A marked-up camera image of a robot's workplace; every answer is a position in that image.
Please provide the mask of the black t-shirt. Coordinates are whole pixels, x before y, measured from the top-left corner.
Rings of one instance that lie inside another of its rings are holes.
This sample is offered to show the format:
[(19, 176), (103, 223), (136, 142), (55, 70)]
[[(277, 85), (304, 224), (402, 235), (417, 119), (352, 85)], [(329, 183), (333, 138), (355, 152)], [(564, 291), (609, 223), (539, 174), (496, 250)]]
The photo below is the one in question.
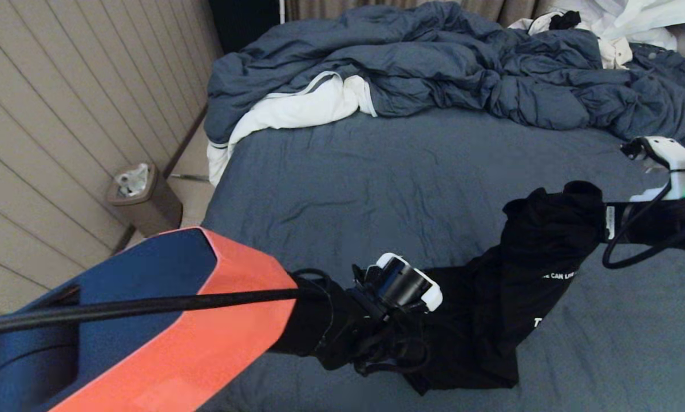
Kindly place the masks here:
[(465, 266), (426, 270), (444, 300), (423, 321), (429, 361), (405, 376), (420, 395), (517, 386), (517, 347), (596, 250), (604, 202), (596, 185), (572, 181), (510, 201), (504, 214), (498, 245)]

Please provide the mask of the bed with blue sheet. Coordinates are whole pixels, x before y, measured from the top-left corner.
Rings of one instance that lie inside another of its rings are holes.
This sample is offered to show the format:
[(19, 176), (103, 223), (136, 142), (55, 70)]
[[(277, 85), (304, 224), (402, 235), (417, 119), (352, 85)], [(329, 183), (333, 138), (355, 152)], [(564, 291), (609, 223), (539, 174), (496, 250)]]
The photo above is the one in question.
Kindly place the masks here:
[[(352, 264), (394, 251), (418, 268), (459, 266), (500, 240), (505, 204), (573, 180), (624, 201), (665, 183), (596, 129), (525, 127), (468, 110), (356, 114), (244, 138), (187, 225), (352, 284)], [(607, 270), (597, 250), (543, 326), (518, 347), (512, 389), (420, 396), (395, 374), (326, 372), (268, 354), (201, 412), (685, 412), (685, 252)]]

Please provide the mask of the dark blue denim garment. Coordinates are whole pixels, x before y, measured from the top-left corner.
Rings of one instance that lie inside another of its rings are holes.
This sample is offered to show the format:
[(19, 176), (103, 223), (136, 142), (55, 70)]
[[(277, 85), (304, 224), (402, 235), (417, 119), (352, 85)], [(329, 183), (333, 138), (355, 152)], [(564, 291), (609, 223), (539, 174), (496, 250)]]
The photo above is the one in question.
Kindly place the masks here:
[(677, 50), (637, 42), (630, 42), (629, 46), (633, 65), (685, 92), (685, 57)]

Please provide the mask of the cream buttoned shirt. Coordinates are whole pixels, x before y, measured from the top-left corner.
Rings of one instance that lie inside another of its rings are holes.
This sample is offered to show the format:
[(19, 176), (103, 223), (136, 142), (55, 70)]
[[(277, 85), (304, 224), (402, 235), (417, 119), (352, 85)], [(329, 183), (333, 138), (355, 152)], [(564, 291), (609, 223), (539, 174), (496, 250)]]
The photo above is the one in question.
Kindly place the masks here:
[(632, 49), (625, 37), (615, 39), (598, 38), (602, 68), (606, 70), (628, 70), (627, 63), (633, 59)]

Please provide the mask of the white crumpled garment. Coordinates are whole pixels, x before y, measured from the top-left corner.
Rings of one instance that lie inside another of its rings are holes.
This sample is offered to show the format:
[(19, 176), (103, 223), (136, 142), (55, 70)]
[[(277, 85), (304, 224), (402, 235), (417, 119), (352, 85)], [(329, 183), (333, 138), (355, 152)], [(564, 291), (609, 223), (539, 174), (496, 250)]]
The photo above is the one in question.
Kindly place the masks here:
[(567, 11), (578, 11), (578, 27), (601, 39), (624, 37), (667, 50), (679, 45), (668, 27), (685, 23), (685, 0), (539, 0), (533, 17), (521, 18), (510, 28), (527, 30), (542, 15)]

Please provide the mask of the small black garment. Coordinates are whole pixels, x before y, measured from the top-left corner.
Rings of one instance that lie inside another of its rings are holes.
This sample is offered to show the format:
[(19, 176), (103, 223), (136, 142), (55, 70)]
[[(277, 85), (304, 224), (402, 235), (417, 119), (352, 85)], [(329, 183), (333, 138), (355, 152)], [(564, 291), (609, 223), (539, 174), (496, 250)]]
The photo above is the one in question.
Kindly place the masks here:
[(569, 30), (581, 24), (582, 18), (579, 11), (555, 11), (549, 21), (549, 30)]

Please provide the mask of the white quilt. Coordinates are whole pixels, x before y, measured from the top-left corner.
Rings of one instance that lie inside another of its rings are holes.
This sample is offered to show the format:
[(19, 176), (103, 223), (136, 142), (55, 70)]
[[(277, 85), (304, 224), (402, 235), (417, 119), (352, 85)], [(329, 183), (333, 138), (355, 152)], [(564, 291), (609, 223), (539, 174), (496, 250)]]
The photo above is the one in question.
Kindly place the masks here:
[(208, 181), (219, 184), (235, 146), (255, 132), (316, 127), (356, 112), (377, 117), (371, 86), (359, 75), (321, 72), (301, 91), (267, 94), (240, 118), (226, 143), (207, 144)]

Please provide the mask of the brown trash bin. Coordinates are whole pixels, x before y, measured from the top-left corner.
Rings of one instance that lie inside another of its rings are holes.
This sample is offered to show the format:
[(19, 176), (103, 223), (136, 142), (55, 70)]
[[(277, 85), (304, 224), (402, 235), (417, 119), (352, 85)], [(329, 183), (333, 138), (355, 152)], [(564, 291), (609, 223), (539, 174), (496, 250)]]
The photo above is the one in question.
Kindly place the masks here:
[[(162, 176), (161, 170), (152, 163), (146, 164), (149, 165), (149, 178), (143, 193), (133, 197), (120, 197), (113, 178), (106, 200), (143, 237), (151, 237), (180, 227), (183, 204)], [(122, 169), (117, 175), (135, 166), (138, 164)]]

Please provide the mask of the crumpled blue duvet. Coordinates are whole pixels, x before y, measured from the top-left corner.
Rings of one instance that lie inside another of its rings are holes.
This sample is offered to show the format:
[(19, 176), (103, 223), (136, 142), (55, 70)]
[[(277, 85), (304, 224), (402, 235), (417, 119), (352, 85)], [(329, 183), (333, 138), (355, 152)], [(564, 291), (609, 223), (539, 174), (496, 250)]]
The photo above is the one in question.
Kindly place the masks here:
[(483, 110), (552, 130), (599, 128), (685, 136), (685, 92), (633, 65), (602, 68), (597, 36), (582, 29), (530, 35), (453, 2), (413, 9), (359, 7), (335, 20), (292, 21), (212, 64), (205, 130), (226, 143), (272, 92), (294, 92), (321, 72), (359, 75), (377, 115), (439, 107)]

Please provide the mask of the beige curtain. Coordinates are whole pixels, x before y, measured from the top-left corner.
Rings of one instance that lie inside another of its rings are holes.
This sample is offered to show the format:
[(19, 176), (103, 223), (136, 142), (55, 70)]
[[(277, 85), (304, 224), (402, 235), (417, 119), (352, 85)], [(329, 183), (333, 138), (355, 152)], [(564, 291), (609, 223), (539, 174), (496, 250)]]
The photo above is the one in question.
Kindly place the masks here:
[(533, 18), (547, 11), (557, 0), (284, 0), (287, 21), (334, 19), (345, 11), (366, 5), (412, 9), (427, 2), (454, 2), (461, 8), (509, 26), (520, 18)]

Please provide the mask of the dark cabinet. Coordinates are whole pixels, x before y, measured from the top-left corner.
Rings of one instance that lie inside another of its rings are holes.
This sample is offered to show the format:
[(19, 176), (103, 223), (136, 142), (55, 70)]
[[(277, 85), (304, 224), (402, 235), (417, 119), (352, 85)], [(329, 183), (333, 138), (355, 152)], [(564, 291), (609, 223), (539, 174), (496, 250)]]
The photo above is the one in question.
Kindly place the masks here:
[(224, 54), (239, 52), (279, 25), (279, 0), (207, 0)]

